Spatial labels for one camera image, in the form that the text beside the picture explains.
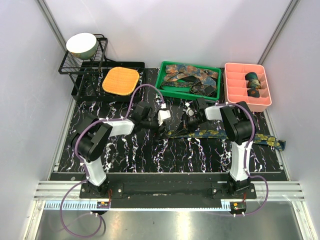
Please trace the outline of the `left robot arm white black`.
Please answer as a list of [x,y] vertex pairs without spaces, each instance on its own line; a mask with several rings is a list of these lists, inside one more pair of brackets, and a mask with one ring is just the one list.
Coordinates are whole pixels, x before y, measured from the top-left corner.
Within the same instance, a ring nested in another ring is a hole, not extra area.
[[71,147],[84,165],[86,182],[82,183],[84,191],[97,198],[103,198],[108,189],[108,177],[105,173],[101,156],[110,137],[127,136],[146,129],[157,137],[166,131],[166,123],[171,113],[166,104],[157,112],[150,105],[139,102],[128,116],[120,119],[98,119],[88,116],[72,137]]

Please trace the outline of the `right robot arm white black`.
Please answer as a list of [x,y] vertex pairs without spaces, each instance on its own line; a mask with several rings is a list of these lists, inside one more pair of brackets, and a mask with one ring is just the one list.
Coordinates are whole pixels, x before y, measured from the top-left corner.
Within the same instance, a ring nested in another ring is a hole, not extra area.
[[186,105],[181,122],[170,135],[182,137],[194,134],[200,124],[220,120],[226,137],[231,141],[231,168],[228,172],[227,192],[232,198],[239,198],[250,188],[249,153],[256,134],[257,123],[246,102],[217,103],[210,106],[201,97]]

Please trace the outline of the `blue yellow floral tie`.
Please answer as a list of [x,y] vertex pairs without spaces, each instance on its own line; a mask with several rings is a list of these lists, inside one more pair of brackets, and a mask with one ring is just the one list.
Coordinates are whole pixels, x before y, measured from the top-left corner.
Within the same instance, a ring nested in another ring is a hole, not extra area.
[[[205,138],[205,139],[225,139],[228,140],[225,130],[196,130],[193,133],[176,133],[169,131],[167,133],[169,138]],[[286,141],[279,140],[273,135],[256,133],[253,138],[253,143],[257,145],[266,145],[273,147],[278,151],[284,151],[286,148]]]

